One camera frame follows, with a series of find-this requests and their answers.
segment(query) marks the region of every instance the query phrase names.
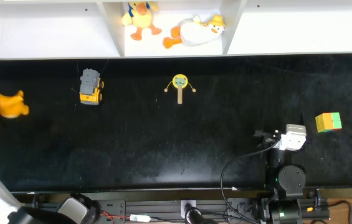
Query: green cube face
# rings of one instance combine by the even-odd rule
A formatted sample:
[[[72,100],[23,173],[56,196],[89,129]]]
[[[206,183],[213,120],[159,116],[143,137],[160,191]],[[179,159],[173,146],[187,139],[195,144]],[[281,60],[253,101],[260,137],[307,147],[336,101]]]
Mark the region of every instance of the green cube face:
[[[340,121],[339,113],[331,113],[333,121]]]
[[[342,128],[342,122],[341,121],[336,121],[336,120],[333,120],[333,128]]]

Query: white label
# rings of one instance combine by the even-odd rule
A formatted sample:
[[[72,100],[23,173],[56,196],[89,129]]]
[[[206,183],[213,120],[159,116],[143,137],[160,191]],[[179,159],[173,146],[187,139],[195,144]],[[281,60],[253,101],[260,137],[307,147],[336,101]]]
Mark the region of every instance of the white label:
[[[131,214],[130,215],[130,221],[150,222],[151,221],[151,217],[149,217],[147,215],[134,215],[134,214]]]

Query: yellow and gray toy truck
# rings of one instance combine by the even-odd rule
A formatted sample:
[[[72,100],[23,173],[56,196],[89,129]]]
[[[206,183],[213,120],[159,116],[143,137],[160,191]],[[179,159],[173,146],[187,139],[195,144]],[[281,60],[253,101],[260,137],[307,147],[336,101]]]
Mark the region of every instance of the yellow and gray toy truck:
[[[86,105],[98,105],[102,101],[101,89],[104,85],[100,74],[95,70],[85,69],[80,80],[82,81],[80,85],[80,102]]]

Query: plush toy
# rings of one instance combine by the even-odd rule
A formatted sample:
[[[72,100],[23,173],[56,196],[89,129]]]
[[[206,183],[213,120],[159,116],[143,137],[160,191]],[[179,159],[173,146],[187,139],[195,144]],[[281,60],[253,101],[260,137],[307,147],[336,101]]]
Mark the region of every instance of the plush toy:
[[[163,40],[163,45],[169,49],[174,44],[181,43],[185,46],[206,44],[220,37],[225,26],[223,17],[220,15],[214,15],[213,19],[208,23],[201,22],[199,16],[196,16],[194,19],[182,21],[180,26],[172,28],[171,37],[173,39],[166,37]]]
[[[158,35],[162,32],[161,29],[155,27],[152,23],[153,15],[151,9],[155,12],[159,10],[155,2],[129,2],[128,8],[129,10],[121,19],[121,23],[125,26],[133,24],[137,27],[137,31],[131,35],[131,38],[141,40],[143,29],[147,27],[151,29],[152,35]]]
[[[168,86],[164,89],[164,92],[168,92],[168,88],[170,84],[173,84],[173,86],[177,89],[177,103],[182,104],[183,103],[183,88],[186,88],[187,85],[193,89],[193,92],[196,92],[196,89],[193,88],[193,86],[188,82],[188,78],[183,75],[183,74],[178,74],[173,77],[173,80],[171,80],[168,84]]]
[[[24,92],[19,90],[15,96],[0,94],[0,115],[5,118],[17,118],[21,114],[28,115],[29,107],[24,104]]]

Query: yellow hat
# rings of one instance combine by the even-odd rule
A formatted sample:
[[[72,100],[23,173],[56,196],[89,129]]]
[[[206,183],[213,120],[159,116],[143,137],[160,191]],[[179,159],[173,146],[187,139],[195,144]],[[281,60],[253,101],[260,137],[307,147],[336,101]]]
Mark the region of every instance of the yellow hat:
[[[213,16],[213,19],[208,22],[209,24],[215,25],[215,26],[226,26],[225,23],[223,22],[223,17],[215,14]]]

